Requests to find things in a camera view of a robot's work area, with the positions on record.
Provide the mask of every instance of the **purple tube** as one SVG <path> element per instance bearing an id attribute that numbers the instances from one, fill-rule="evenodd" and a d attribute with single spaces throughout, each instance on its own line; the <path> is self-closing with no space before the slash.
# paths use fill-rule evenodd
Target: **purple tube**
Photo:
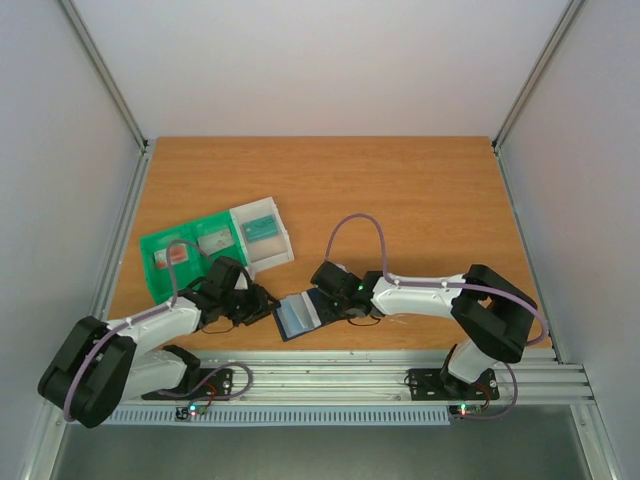
<path id="1" fill-rule="evenodd" d="M 176 273 L 175 270 L 173 268 L 173 264 L 171 263 L 171 255 L 170 255 L 170 250 L 171 247 L 173 245 L 176 245 L 178 243 L 184 243 L 185 245 L 188 245 L 194 249 L 196 249 L 202 256 L 204 256 L 205 258 L 209 259 L 209 261 L 213 262 L 213 260 L 195 243 L 193 242 L 189 242 L 188 240 L 182 240 L 182 239 L 175 239 L 175 240 L 171 240 L 169 242 L 169 245 L 167 245 L 167 269 L 169 270 L 169 278 L 171 279 L 171 288 L 172 288 L 172 296 L 171 296 L 171 301 L 169 302 L 169 304 L 163 303 L 161 305 L 158 305 L 157 307 L 154 307 L 150 310 L 146 310 L 142 313 L 139 313 L 133 317 L 131 317 L 131 325 L 136 325 L 140 322 L 143 322 L 159 313 L 162 312 L 166 312 L 167 310 L 171 310 L 173 308 L 173 306 L 176 304 L 176 302 L 178 301 L 178 280 L 176 278 Z M 71 385 L 69 386 L 69 390 L 67 391 L 67 396 L 64 399 L 64 407 L 62 409 L 62 413 L 64 416 L 64 419 L 67 422 L 73 422 L 74 418 L 71 416 L 71 402 L 73 401 L 73 397 L 76 394 L 76 390 L 78 389 L 78 385 L 80 384 L 80 381 L 82 380 L 82 377 L 84 376 L 84 374 L 86 373 L 87 369 L 89 368 L 89 365 L 91 365 L 91 362 L 93 361 L 94 358 L 96 358 L 96 356 L 98 355 L 98 353 L 100 353 L 100 350 L 105 346 L 105 344 L 114 336 L 117 335 L 118 332 L 121 332 L 122 330 L 124 330 L 125 328 L 127 328 L 129 326 L 129 324 L 127 322 L 123 322 L 122 324 L 118 325 L 117 327 L 113 328 L 112 330 L 110 330 L 109 332 L 107 332 L 107 334 L 102 337 L 94 346 L 93 348 L 89 351 L 89 353 L 87 354 L 87 356 L 84 358 L 84 361 L 80 364 L 80 368 L 78 368 L 78 371 L 76 372 L 76 375 L 73 377 L 73 380 L 71 381 Z"/>
<path id="2" fill-rule="evenodd" d="M 540 332 L 540 335 L 538 335 L 536 338 L 532 340 L 528 340 L 525 343 L 525 345 L 527 346 L 536 345 L 542 342 L 547 337 L 547 335 L 549 335 L 549 324 L 547 320 L 544 318 L 544 315 L 542 315 L 541 312 L 533 308 L 531 305 L 529 305 L 527 302 L 522 300 L 520 297 L 517 297 L 516 295 L 513 295 L 509 292 L 505 292 L 504 290 L 499 290 L 497 288 L 492 288 L 492 287 L 485 287 L 484 285 L 474 285 L 471 283 L 451 282 L 451 283 L 447 283 L 446 286 L 443 286 L 442 283 L 440 282 L 410 281 L 410 280 L 402 281 L 392 277 L 391 274 L 389 273 L 388 259 L 387 259 L 387 244 L 384 238 L 384 232 L 382 231 L 382 226 L 374 217 L 366 213 L 354 213 L 353 215 L 349 215 L 348 217 L 345 217 L 342 220 L 340 220 L 340 222 L 338 222 L 338 224 L 333 229 L 333 232 L 331 232 L 331 236 L 329 237 L 329 243 L 327 244 L 327 249 L 324 254 L 325 260 L 329 260 L 331 247 L 333 246 L 333 242 L 338 233 L 338 230 L 340 230 L 340 228 L 345 223 L 347 223 L 349 220 L 353 220 L 354 218 L 365 218 L 369 220 L 371 223 L 373 223 L 374 227 L 376 227 L 376 230 L 378 231 L 378 237 L 380 238 L 380 254 L 382 257 L 382 274 L 387 282 L 393 283 L 402 287 L 461 288 L 465 290 L 475 290 L 477 292 L 488 293 L 490 295 L 498 295 L 514 303 L 517 303 L 522 308 L 526 309 L 529 313 L 531 313 L 531 315 L 533 315 L 540 323 L 540 327 L 542 329 L 542 331 Z"/>

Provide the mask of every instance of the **sticker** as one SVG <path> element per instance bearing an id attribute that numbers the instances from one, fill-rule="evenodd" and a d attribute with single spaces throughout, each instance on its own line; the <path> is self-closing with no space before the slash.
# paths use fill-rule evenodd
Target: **sticker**
<path id="1" fill-rule="evenodd" d="M 247 242 L 253 243 L 278 235 L 278 224 L 273 215 L 251 220 L 242 225 Z"/>
<path id="2" fill-rule="evenodd" d="M 233 235 L 231 235 L 231 230 L 228 228 L 198 238 L 198 246 L 204 250 L 204 253 L 207 255 L 212 255 L 220 250 L 229 248 L 235 245 L 235 243 Z"/>
<path id="3" fill-rule="evenodd" d="M 169 250 L 171 255 L 171 264 L 178 265 L 189 260 L 189 252 L 186 245 L 173 245 Z M 153 254 L 156 261 L 156 268 L 162 270 L 167 268 L 167 249 L 163 248 Z"/>

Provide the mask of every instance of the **gray floor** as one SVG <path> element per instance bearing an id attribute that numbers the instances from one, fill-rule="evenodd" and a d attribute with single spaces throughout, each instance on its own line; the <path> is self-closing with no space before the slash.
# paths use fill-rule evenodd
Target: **gray floor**
<path id="1" fill-rule="evenodd" d="M 587 479 L 568 407 L 449 427 L 67 429 L 57 480 Z"/>

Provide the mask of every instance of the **ventilation grille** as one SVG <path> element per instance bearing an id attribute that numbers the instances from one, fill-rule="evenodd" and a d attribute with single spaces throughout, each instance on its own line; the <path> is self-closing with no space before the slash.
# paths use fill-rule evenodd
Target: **ventilation grille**
<path id="1" fill-rule="evenodd" d="M 260 427 L 287 425 L 448 425 L 446 407 L 213 406 L 204 415 L 180 420 L 170 406 L 121 406 L 106 425 Z"/>

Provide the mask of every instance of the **green plastic container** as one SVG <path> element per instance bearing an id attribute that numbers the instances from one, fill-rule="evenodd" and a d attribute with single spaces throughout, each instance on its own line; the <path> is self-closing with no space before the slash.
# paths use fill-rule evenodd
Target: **green plastic container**
<path id="1" fill-rule="evenodd" d="M 242 244 L 238 233 L 233 224 L 231 213 L 229 211 L 218 213 L 210 217 L 201 218 L 193 222 L 185 223 L 177 227 L 164 230 L 162 232 L 147 235 L 140 238 L 140 251 L 142 252 L 142 263 L 144 265 L 145 278 L 147 286 L 151 292 L 151 296 L 156 304 L 167 301 L 171 298 L 171 279 L 167 268 L 157 268 L 155 260 L 155 252 L 166 249 L 171 240 L 177 238 L 189 240 L 198 243 L 198 238 L 209 235 L 221 230 L 229 229 L 234 240 L 234 244 L 219 250 L 212 255 L 211 258 L 219 256 L 231 257 L 244 266 L 247 266 L 247 259 L 242 250 Z M 211 262 L 200 255 L 195 249 L 187 246 L 189 259 L 185 262 L 174 265 L 176 279 L 178 281 L 178 289 L 186 287 L 189 282 L 198 277 L 205 276 L 211 267 Z"/>
<path id="2" fill-rule="evenodd" d="M 231 232 L 233 245 L 222 250 L 217 250 L 220 248 L 218 243 L 220 237 L 217 235 L 210 237 L 211 242 L 203 239 L 207 243 L 206 248 L 199 241 L 202 237 L 226 229 Z M 140 239 L 140 251 L 147 286 L 157 304 L 167 301 L 171 297 L 172 290 L 169 270 L 156 266 L 155 253 L 166 250 L 169 242 L 178 238 L 200 245 L 205 252 L 217 250 L 209 255 L 211 258 L 222 255 L 234 258 L 247 267 L 250 274 L 294 259 L 289 234 L 284 228 L 278 207 L 271 197 L 147 235 Z M 227 243 L 230 243 L 228 236 L 225 237 L 222 246 Z M 205 276 L 211 267 L 211 262 L 194 248 L 186 246 L 186 249 L 189 255 L 188 260 L 174 263 L 178 289 L 186 287 L 198 277 Z"/>

